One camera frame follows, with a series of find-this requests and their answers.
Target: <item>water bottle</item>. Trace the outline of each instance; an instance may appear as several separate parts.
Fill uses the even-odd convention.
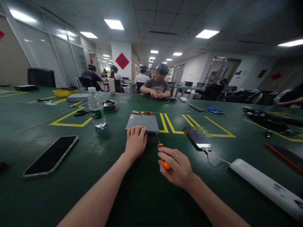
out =
[[[96,88],[88,88],[88,108],[91,111],[92,120],[95,127],[102,128],[106,125],[104,108],[100,96],[96,93]]]

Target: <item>orange screwdriver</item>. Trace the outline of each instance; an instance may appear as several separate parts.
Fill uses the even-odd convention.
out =
[[[159,148],[159,147],[164,147],[164,145],[163,145],[162,143],[160,143],[160,140],[159,140],[159,137],[158,137],[158,136],[157,136],[157,138],[158,138],[158,141],[159,141],[158,148]],[[161,162],[162,162],[162,164],[163,164],[163,166],[164,166],[165,169],[170,169],[169,164],[166,163],[163,159],[161,159]]]

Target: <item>metal bowl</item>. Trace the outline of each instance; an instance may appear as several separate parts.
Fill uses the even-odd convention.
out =
[[[117,102],[114,101],[114,100],[102,100],[102,104],[103,104],[103,103],[106,103],[106,102],[108,102],[108,101],[114,103],[114,105],[111,105],[111,106],[103,106],[104,110],[113,110],[113,109],[116,107]]]

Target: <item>white power strip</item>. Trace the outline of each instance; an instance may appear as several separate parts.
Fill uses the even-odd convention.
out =
[[[184,98],[184,97],[179,97],[179,99],[180,99],[182,102],[187,102],[187,99]]]
[[[234,161],[230,168],[299,223],[303,224],[303,200],[301,198],[242,159]]]

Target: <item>red decoration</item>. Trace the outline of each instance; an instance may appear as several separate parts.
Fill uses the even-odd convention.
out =
[[[281,78],[281,77],[282,77],[282,75],[281,75],[280,73],[277,73],[277,74],[272,75],[272,76],[271,76],[271,79],[272,79],[272,80],[276,80],[276,79],[279,79],[279,78]]]
[[[123,53],[121,53],[117,59],[116,59],[116,63],[120,66],[120,68],[123,70],[129,63],[129,60],[127,60],[127,58],[124,56]]]
[[[5,36],[5,34],[4,34],[2,31],[0,31],[0,40],[1,40],[4,36]]]

